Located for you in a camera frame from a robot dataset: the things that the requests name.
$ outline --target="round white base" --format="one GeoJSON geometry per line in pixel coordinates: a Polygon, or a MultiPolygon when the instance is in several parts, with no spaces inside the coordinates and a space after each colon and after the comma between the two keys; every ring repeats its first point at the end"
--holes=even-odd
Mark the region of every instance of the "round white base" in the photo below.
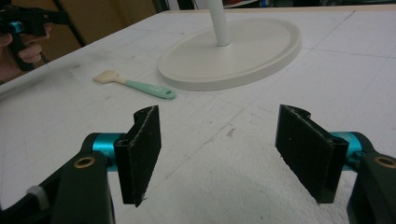
{"type": "Polygon", "coordinates": [[[232,42],[218,47],[215,32],[187,36],[161,57],[161,75],[187,91],[215,91],[268,77],[300,52],[301,33],[291,22],[249,19],[228,22],[232,42]]]}

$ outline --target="teal brush handle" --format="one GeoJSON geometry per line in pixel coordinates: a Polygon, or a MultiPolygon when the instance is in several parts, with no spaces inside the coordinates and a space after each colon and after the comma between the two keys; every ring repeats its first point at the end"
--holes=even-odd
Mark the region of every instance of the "teal brush handle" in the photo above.
{"type": "Polygon", "coordinates": [[[174,91],[164,87],[135,82],[132,80],[126,80],[125,85],[163,99],[173,99],[176,97],[176,93],[174,91]]]}

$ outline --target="white table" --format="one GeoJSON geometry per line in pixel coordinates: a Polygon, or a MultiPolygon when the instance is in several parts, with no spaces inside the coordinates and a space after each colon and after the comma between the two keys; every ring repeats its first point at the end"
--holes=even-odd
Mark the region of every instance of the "white table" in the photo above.
{"type": "Polygon", "coordinates": [[[396,7],[284,10],[227,12],[228,21],[292,21],[303,34],[297,59],[246,86],[177,90],[166,101],[92,81],[113,69],[166,86],[161,55],[210,27],[207,11],[158,14],[1,86],[3,208],[76,155],[89,133],[127,132],[135,111],[159,105],[163,148],[148,199],[123,205],[109,173],[118,223],[348,223],[356,175],[343,173],[335,202],[317,205],[274,147],[278,109],[308,110],[326,130],[364,133],[396,157],[396,7]]]}

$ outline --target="brass screw hole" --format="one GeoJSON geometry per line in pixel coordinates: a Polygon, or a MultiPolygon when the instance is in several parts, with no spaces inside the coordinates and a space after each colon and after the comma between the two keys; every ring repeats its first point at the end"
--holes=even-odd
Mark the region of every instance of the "brass screw hole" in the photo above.
{"type": "Polygon", "coordinates": [[[95,162],[94,157],[84,157],[75,162],[75,167],[78,169],[91,166],[95,162]]]}
{"type": "Polygon", "coordinates": [[[396,169],[396,161],[391,160],[389,158],[386,157],[375,157],[374,160],[376,161],[376,163],[391,168],[391,169],[396,169]]]}

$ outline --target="white wall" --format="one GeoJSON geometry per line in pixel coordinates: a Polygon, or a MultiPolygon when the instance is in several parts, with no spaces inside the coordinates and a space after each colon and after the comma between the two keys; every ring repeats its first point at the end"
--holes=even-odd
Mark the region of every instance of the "white wall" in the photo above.
{"type": "MultiPolygon", "coordinates": [[[[207,0],[195,0],[199,9],[207,8],[207,0]]],[[[168,0],[169,8],[171,10],[179,10],[177,0],[168,0]]]]}

